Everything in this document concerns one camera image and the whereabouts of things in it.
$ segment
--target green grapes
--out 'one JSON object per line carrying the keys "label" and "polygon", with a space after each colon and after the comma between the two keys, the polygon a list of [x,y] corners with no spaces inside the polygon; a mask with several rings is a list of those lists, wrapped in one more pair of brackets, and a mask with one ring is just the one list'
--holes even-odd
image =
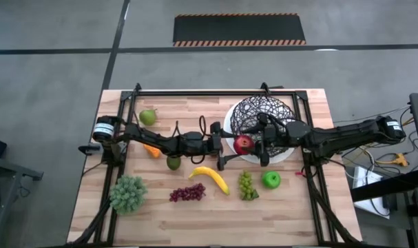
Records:
{"label": "green grapes", "polygon": [[256,189],[253,188],[250,172],[244,170],[238,179],[241,200],[254,200],[259,197]]}

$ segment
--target red apple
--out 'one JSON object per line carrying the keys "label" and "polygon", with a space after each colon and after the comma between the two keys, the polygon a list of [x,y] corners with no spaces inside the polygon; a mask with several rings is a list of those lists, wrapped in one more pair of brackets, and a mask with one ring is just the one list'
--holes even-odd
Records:
{"label": "red apple", "polygon": [[255,143],[247,135],[239,135],[235,138],[235,141],[233,142],[233,148],[235,149],[235,152],[239,155],[247,155],[250,153],[249,151],[246,151],[242,148],[252,149],[253,147],[255,147]]}

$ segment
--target red grapes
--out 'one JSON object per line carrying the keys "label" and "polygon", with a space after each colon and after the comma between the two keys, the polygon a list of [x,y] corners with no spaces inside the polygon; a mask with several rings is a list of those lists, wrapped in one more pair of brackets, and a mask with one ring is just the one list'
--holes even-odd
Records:
{"label": "red grapes", "polygon": [[186,187],[184,189],[176,189],[170,193],[170,201],[177,202],[179,198],[182,200],[201,200],[206,187],[202,186],[202,183],[195,184],[192,187]]}

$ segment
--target grape bunch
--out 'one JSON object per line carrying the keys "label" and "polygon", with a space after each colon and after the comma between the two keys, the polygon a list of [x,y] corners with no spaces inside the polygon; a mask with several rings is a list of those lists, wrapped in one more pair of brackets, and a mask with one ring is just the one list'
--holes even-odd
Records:
{"label": "grape bunch", "polygon": [[206,187],[202,186],[202,183],[195,184],[192,187],[186,187],[184,189],[176,189],[170,193],[170,201],[177,202],[179,198],[182,200],[201,200]]}
{"label": "grape bunch", "polygon": [[251,174],[250,172],[244,170],[239,175],[239,189],[240,189],[240,198],[241,200],[254,200],[259,197],[256,189],[253,188],[251,183]]}

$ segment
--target white plate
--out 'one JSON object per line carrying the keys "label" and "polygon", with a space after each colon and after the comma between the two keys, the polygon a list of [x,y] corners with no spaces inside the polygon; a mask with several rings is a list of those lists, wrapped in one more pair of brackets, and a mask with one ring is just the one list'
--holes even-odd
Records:
{"label": "white plate", "polygon": [[[230,110],[227,112],[225,118],[224,118],[224,131],[231,133],[231,127],[230,127],[230,118],[231,115],[233,114],[233,111],[235,110],[235,107],[241,103],[242,101],[237,102],[233,107],[230,108]],[[235,141],[234,138],[226,138],[226,142],[229,145],[230,149],[236,154],[235,149],[233,148],[233,142]],[[278,154],[276,156],[274,156],[273,158],[270,158],[270,164],[272,163],[279,163],[283,160],[285,160],[286,158],[288,158],[291,153],[293,153],[294,148],[288,148],[287,151],[282,152],[281,154]],[[249,161],[250,163],[257,163],[260,164],[260,159],[257,156],[254,155],[242,155],[240,156],[242,159]]]}

